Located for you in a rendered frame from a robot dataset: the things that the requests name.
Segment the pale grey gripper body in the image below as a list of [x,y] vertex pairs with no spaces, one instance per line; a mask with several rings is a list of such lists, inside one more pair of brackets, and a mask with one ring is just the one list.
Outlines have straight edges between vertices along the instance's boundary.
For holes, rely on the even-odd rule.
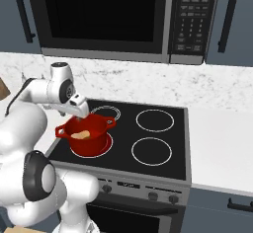
[[86,101],[82,104],[73,106],[70,103],[66,104],[44,104],[43,108],[45,110],[57,110],[64,112],[68,115],[73,115],[75,117],[85,118],[89,114],[89,107]]

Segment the tan squash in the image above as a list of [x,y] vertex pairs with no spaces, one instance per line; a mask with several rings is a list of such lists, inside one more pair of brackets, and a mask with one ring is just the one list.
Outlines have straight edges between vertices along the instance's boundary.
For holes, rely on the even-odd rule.
[[90,132],[88,130],[83,130],[78,133],[73,133],[71,137],[74,139],[86,139],[90,137]]

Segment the brown wooden block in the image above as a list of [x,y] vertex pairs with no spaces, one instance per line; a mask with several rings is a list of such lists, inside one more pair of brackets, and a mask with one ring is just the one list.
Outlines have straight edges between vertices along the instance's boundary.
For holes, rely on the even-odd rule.
[[4,100],[11,94],[4,81],[0,78],[0,101]]

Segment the black glass hob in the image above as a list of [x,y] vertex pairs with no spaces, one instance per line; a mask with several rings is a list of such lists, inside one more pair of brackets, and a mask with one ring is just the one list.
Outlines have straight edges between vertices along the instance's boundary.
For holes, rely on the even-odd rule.
[[96,115],[116,119],[116,126],[109,130],[111,149],[97,158],[81,158],[61,138],[49,153],[50,160],[63,165],[186,179],[189,132],[185,108],[99,100],[91,100],[89,107]]

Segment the black and steel microwave oven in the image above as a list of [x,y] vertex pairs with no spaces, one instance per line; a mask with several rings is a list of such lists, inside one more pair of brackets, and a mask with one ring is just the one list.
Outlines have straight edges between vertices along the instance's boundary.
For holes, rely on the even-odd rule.
[[44,55],[203,63],[216,0],[30,0]]

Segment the steel oven control panel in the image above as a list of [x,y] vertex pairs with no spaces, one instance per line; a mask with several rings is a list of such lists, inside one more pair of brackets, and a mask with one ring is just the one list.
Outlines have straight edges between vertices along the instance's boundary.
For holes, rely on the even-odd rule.
[[148,194],[150,192],[155,192],[158,194],[157,201],[163,203],[171,203],[169,201],[169,196],[176,195],[179,198],[179,201],[175,204],[187,205],[190,194],[189,187],[177,186],[172,183],[152,183],[147,180],[107,175],[99,175],[98,180],[102,192],[104,192],[102,190],[103,185],[109,185],[112,187],[112,191],[109,194],[120,194],[142,199],[149,199]]

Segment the blue-grey cupboard door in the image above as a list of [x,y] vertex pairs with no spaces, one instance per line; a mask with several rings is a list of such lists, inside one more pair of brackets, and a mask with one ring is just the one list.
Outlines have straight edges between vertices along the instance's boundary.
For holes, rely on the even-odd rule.
[[237,0],[225,53],[218,52],[228,0],[217,0],[206,64],[253,67],[253,0]]
[[32,42],[27,42],[17,0],[0,0],[0,52],[21,52],[41,54],[30,0],[23,0]]

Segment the black oven door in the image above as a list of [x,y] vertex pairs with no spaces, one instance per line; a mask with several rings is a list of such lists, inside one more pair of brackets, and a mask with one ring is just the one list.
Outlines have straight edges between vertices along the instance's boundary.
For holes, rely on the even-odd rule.
[[180,233],[185,207],[170,205],[168,215],[147,215],[89,203],[88,213],[101,233]]

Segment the blue-grey drawer front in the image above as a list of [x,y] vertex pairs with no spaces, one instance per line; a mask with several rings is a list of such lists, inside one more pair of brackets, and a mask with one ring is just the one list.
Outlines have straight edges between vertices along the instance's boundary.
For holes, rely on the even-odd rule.
[[253,233],[253,212],[227,208],[228,199],[248,205],[253,196],[191,188],[181,233]]

